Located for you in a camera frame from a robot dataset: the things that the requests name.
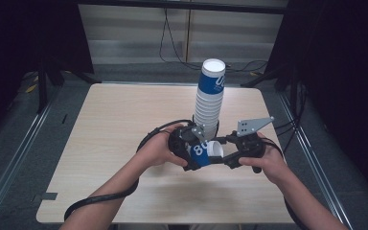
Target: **stacked paper cup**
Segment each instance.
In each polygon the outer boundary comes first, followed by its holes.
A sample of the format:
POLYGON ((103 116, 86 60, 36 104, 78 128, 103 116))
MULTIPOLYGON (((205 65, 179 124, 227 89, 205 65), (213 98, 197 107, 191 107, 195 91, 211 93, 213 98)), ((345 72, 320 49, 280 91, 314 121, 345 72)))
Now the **stacked paper cup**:
POLYGON ((215 137, 225 83, 225 63, 218 59, 207 59, 202 64, 196 93, 194 122, 205 125, 207 140, 215 137))

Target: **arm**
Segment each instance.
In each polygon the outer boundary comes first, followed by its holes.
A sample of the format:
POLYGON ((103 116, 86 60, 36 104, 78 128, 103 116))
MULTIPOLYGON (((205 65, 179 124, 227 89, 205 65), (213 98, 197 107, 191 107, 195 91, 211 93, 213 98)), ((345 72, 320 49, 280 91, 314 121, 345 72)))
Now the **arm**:
POLYGON ((239 163, 263 169, 267 178, 277 185, 283 193, 295 215, 309 229, 346 229, 346 227, 329 212, 310 193, 307 187, 286 165, 280 152, 266 146, 262 158, 242 157, 239 163))
MULTIPOLYGON (((152 137, 133 157, 91 196, 115 194, 128 189, 149 167, 172 162, 184 167, 187 162, 173 155, 167 147, 169 132, 177 126, 168 126, 152 137)), ((74 211, 60 229, 107 229, 124 200, 115 199, 83 206, 74 211)))

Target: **dark background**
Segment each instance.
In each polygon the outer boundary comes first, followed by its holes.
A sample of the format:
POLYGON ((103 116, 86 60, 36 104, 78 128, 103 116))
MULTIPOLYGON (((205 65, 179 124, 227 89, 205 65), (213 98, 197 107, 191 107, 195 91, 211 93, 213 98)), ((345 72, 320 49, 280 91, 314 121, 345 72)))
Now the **dark background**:
POLYGON ((42 60, 55 70, 93 73, 78 6, 0 1, 0 119, 42 60))
POLYGON ((368 1, 288 6, 312 17, 285 16, 266 71, 290 64, 278 81, 303 81, 324 126, 368 181, 368 1))

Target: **person's right hand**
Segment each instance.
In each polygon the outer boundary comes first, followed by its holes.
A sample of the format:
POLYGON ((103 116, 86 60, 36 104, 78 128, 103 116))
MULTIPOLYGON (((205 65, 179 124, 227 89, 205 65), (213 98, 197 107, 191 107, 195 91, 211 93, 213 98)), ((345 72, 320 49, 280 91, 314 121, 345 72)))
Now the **person's right hand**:
POLYGON ((171 162, 181 167, 187 166, 187 161, 172 154, 168 147, 170 133, 182 126, 182 124, 167 126, 160 131, 160 133, 151 137, 145 145, 137 151, 135 156, 140 157, 140 162, 144 167, 158 166, 166 162, 171 162))
MULTIPOLYGON (((258 135, 261 138, 265 138, 260 132, 258 132, 258 135)), ((239 163, 245 166, 262 168, 268 180, 274 184, 279 183, 290 172, 282 154, 269 145, 266 145, 262 158, 241 157, 239 163)))

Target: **paper cup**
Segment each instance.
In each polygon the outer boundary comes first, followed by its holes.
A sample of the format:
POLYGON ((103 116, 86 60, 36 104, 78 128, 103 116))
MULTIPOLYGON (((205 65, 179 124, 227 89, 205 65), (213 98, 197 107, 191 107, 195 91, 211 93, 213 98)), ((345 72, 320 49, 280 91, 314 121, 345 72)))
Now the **paper cup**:
POLYGON ((203 107, 202 105, 197 104, 195 106, 195 110, 200 111, 202 113, 220 113, 220 107, 217 106, 215 109, 208 109, 203 107))
POLYGON ((212 123, 216 123, 219 119, 219 114, 214 115, 214 116, 207 116, 207 115, 202 115, 202 114, 195 114, 195 118, 197 121, 202 122, 202 124, 204 125, 210 125, 212 123))
POLYGON ((203 142, 196 146, 188 146, 187 152, 191 158, 197 162, 200 167, 210 165, 208 159, 208 143, 203 142))
POLYGON ((206 131, 204 131, 205 133, 211 133, 215 135, 215 132, 217 131, 217 126, 210 126, 210 128, 208 128, 206 131))
POLYGON ((218 109, 215 109, 215 110, 207 110, 207 109, 202 109, 201 107, 196 105, 195 113, 198 115, 216 116, 216 115, 219 115, 220 113, 220 107, 218 107, 218 109))
POLYGON ((196 102, 198 104, 202 104, 204 106, 209 106, 209 105, 221 105, 222 104, 222 99, 220 100, 215 100, 215 101, 205 101, 205 100, 202 100, 200 98, 196 98, 196 102))
POLYGON ((200 121, 195 121, 195 122, 198 125, 205 125, 205 127, 204 127, 204 133, 215 131, 216 130, 216 127, 217 127, 217 124, 218 124, 218 121, 213 122, 213 123, 210 123, 210 124, 205 124, 205 123, 200 122, 200 121))
POLYGON ((215 101, 215 100, 219 100, 223 97, 223 93, 224 91, 222 90, 220 93, 217 94, 208 94, 203 92, 201 89, 197 89, 196 91, 196 95, 201 98, 202 100, 205 101, 215 101))
POLYGON ((221 156, 223 157, 223 148, 218 141, 209 141, 207 143, 208 156, 221 156))
POLYGON ((215 137, 215 133, 216 133, 215 130, 214 131, 211 131, 211 132, 206 132, 205 133, 205 139, 207 139, 207 140, 213 139, 215 137))
POLYGON ((202 63, 198 89, 205 95, 210 96, 222 93, 225 84, 225 67, 225 63, 219 59, 205 60, 202 63))

